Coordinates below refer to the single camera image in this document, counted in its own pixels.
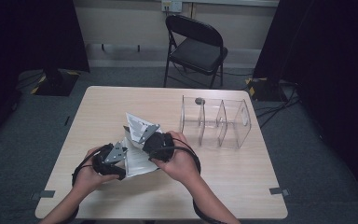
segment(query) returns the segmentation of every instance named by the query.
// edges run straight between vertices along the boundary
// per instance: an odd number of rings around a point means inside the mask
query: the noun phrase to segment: light wooden table
[[[45,190],[53,198],[40,199],[35,214],[42,218],[70,191],[71,174],[93,147],[124,138],[126,112],[159,123],[164,132],[179,131],[182,95],[209,99],[245,99],[253,123],[240,149],[194,148],[201,175],[214,193],[239,219],[282,219],[287,209],[278,188],[269,154],[245,91],[89,87],[78,108]],[[80,205],[77,218],[194,219],[192,198],[179,182],[158,170],[103,184]]]

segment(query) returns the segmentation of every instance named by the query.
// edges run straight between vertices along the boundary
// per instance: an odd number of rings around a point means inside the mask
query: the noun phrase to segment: hand
[[[92,148],[88,151],[86,157],[99,147]],[[99,175],[92,168],[92,157],[84,163],[76,178],[74,189],[88,195],[96,190],[102,183],[119,178],[119,175]]]
[[[188,148],[186,146],[186,138],[182,133],[176,133],[173,131],[169,131],[168,133],[171,134],[173,143],[176,147]],[[167,173],[172,179],[177,180],[183,184],[185,184],[186,181],[191,181],[191,179],[193,179],[192,177],[200,176],[193,158],[187,152],[182,150],[176,149],[173,152],[172,158],[168,162],[159,161],[156,159],[152,159],[151,161],[155,163],[158,168]]]

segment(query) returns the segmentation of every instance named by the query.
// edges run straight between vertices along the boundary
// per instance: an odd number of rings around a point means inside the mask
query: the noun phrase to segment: person's left hand
[[[88,155],[90,155],[98,148],[99,147],[90,149],[86,157],[88,157]],[[101,186],[102,183],[119,178],[119,175],[100,175],[95,172],[95,170],[92,168],[92,157],[86,161],[83,166],[86,167],[80,169],[76,178],[74,189],[77,189],[86,195],[92,193],[99,186]]]

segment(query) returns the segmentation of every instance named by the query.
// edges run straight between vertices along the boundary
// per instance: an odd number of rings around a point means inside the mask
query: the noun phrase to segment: clear plastic container
[[[244,100],[183,96],[180,131],[192,147],[240,148],[251,127]]]

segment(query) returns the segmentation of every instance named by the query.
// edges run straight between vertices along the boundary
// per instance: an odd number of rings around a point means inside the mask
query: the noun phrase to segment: black folding chair
[[[168,28],[170,44],[164,87],[167,84],[167,77],[182,82],[175,77],[168,76],[170,62],[182,65],[185,71],[189,68],[206,76],[212,76],[209,89],[213,87],[217,70],[220,67],[220,86],[222,86],[223,61],[228,53],[227,48],[223,46],[222,36],[211,25],[181,15],[168,16],[165,24]],[[177,45],[174,34],[182,35],[186,39]]]

